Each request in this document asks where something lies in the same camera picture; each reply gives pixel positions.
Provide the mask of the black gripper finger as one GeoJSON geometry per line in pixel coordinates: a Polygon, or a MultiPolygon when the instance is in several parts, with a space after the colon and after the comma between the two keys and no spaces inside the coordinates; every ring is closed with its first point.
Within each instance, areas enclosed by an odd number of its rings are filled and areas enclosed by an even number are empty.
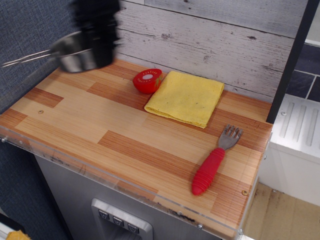
{"type": "Polygon", "coordinates": [[[94,62],[98,69],[113,63],[119,39],[116,34],[107,34],[104,37],[95,34],[89,35],[89,46],[92,49],[94,62]]]}

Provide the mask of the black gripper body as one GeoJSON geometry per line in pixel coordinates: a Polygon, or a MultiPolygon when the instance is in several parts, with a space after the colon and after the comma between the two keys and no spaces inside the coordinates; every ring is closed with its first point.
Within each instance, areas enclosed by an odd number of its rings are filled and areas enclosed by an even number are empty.
{"type": "Polygon", "coordinates": [[[120,11],[118,0],[74,0],[71,2],[76,26],[86,34],[93,33],[106,42],[119,40],[115,14],[120,11]]]}

